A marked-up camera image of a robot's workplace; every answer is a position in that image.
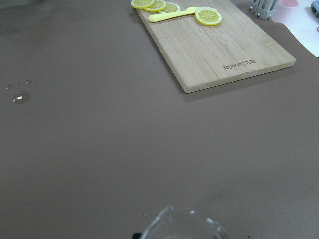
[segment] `bamboo cutting board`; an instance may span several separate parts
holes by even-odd
[[[199,23],[194,14],[150,23],[137,12],[186,93],[293,66],[296,59],[229,0],[171,0],[181,10],[216,8],[217,26]]]

